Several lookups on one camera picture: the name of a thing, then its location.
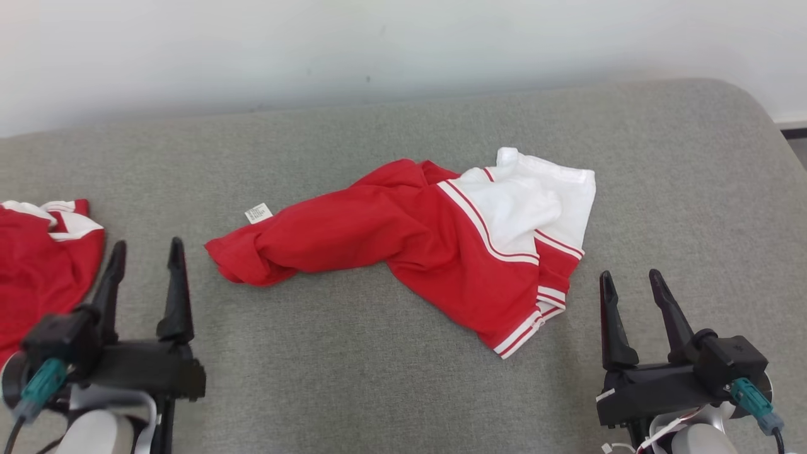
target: cable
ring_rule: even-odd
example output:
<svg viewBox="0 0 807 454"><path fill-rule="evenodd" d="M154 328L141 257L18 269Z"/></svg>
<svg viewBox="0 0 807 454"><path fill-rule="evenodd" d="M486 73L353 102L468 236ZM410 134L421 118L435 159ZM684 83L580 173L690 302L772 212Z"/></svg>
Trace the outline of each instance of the cable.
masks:
<svg viewBox="0 0 807 454"><path fill-rule="evenodd" d="M675 429L682 422L688 421L689 419L694 418L705 407L706 406L698 407L697 410L691 411L691 412L685 414L684 416L680 416L680 417L678 417L676 419L673 419L672 422L670 422L666 426L664 426L661 429L659 429L658 431L656 431L656 433L653 436L646 439L642 444L640 444L639 447L636 448L636 454L642 454L645 451L645 449L647 449L647 447L649 447L651 444L653 444L654 441L656 441L656 440L660 439L661 437L663 437L664 435L670 433L673 429Z"/></svg>
<svg viewBox="0 0 807 454"><path fill-rule="evenodd" d="M46 452L50 451L51 449L54 449L56 446L59 446L59 443L61 443L61 441L62 441L62 439L64 437L65 436L63 435L63 436L53 440L52 442L48 443L48 446L45 446L44 448L40 449L39 451L36 452L36 454L45 454Z"/></svg>
<svg viewBox="0 0 807 454"><path fill-rule="evenodd" d="M782 431L778 427L773 428L773 436L776 438L776 449L779 454L784 454L784 440L782 439Z"/></svg>
<svg viewBox="0 0 807 454"><path fill-rule="evenodd" d="M25 385L20 400L11 413L15 418L23 418L29 424L34 422L53 394L59 392L66 377L67 366L64 361L46 359Z"/></svg>
<svg viewBox="0 0 807 454"><path fill-rule="evenodd" d="M23 428L23 421L25 421L24 418L17 418L17 421L14 423L14 427L11 428L11 434L8 435L6 450L3 451L3 454L11 454L11 450L14 449L14 443L17 441L19 430Z"/></svg>

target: red sleeve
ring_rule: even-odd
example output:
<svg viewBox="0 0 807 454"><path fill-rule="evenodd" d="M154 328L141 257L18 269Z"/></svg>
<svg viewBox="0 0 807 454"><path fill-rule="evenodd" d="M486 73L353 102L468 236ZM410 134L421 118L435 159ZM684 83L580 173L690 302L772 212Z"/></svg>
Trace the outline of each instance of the red sleeve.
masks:
<svg viewBox="0 0 807 454"><path fill-rule="evenodd" d="M222 275L253 285L388 259L410 239L433 235L410 209L429 180L456 175L438 169L431 162L391 162L345 190L293 205L205 247Z"/></svg>

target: clothing tag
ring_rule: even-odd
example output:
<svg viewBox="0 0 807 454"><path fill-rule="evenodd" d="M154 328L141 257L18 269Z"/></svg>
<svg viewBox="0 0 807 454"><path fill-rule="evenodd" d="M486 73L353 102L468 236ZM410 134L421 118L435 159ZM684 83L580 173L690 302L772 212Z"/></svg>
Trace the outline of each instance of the clothing tag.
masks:
<svg viewBox="0 0 807 454"><path fill-rule="evenodd" d="M257 207L252 207L244 214L247 215L247 219L249 219L250 224L256 224L273 216L266 204L260 204Z"/></svg>

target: black cable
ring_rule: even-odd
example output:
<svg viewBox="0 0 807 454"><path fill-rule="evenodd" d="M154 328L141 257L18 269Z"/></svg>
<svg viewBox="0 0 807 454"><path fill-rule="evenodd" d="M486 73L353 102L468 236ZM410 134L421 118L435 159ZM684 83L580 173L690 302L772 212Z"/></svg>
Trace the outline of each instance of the black cable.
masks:
<svg viewBox="0 0 807 454"><path fill-rule="evenodd" d="M46 452L50 451L51 449L54 449L56 446L59 446L59 443L61 443L61 440L64 437L65 436L63 435L63 436L53 440L52 442L48 443L48 446L40 449L39 451L36 452L36 454L45 454Z"/></svg>
<svg viewBox="0 0 807 454"><path fill-rule="evenodd" d="M776 448L779 454L784 454L784 440L782 439L782 431L778 427L773 428L773 436L776 438Z"/></svg>
<svg viewBox="0 0 807 454"><path fill-rule="evenodd" d="M8 441L6 441L6 450L3 451L3 454L11 454L11 450L14 449L14 443L17 441L19 430L22 428L23 418L17 418L17 421L14 423L14 427L11 428L11 434L8 435Z"/></svg>

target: gray fabric surface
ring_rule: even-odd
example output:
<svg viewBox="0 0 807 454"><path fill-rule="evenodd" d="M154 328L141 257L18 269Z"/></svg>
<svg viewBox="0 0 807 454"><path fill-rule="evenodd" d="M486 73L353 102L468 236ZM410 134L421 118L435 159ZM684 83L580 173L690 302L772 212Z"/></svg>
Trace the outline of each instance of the gray fabric surface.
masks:
<svg viewBox="0 0 807 454"><path fill-rule="evenodd" d="M501 360L383 265L230 284L203 243L397 158L454 170L515 146L596 171L569 309ZM771 361L788 447L807 452L807 172L763 109L715 81L644 82L376 107L257 113L0 141L0 199L90 199L107 250L129 245L123 338L153 335L173 235L185 240L207 397L178 407L175 452L599 452L598 275L611 270L643 362L667 341L657 267L696 330L744 334ZM2 427L10 427L0 412ZM19 452L58 435L46 418ZM743 453L773 452L746 418Z"/></svg>

